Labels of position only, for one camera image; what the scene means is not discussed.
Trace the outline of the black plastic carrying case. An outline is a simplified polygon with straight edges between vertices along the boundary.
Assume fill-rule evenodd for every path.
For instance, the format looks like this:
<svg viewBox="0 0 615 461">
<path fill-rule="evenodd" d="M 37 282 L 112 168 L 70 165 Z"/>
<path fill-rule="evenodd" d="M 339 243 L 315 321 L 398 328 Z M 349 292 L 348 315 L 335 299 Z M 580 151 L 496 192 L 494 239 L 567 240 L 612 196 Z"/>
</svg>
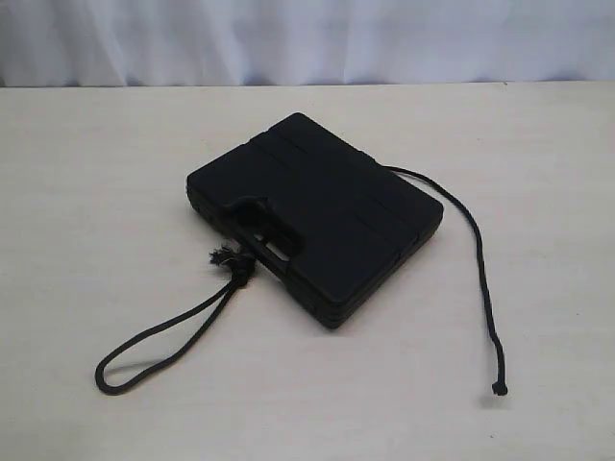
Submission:
<svg viewBox="0 0 615 461">
<path fill-rule="evenodd" d="M 329 329 L 348 320 L 443 217 L 436 199 L 300 112 L 190 173 L 186 194 Z"/>
</svg>

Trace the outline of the white backdrop curtain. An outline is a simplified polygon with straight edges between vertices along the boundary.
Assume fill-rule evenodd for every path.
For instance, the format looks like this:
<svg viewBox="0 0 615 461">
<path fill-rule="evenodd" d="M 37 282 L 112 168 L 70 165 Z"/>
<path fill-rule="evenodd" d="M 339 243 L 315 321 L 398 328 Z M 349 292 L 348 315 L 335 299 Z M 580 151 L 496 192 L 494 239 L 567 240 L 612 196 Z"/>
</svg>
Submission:
<svg viewBox="0 0 615 461">
<path fill-rule="evenodd" d="M 610 1 L 5 1 L 4 86 L 614 76 Z"/>
</svg>

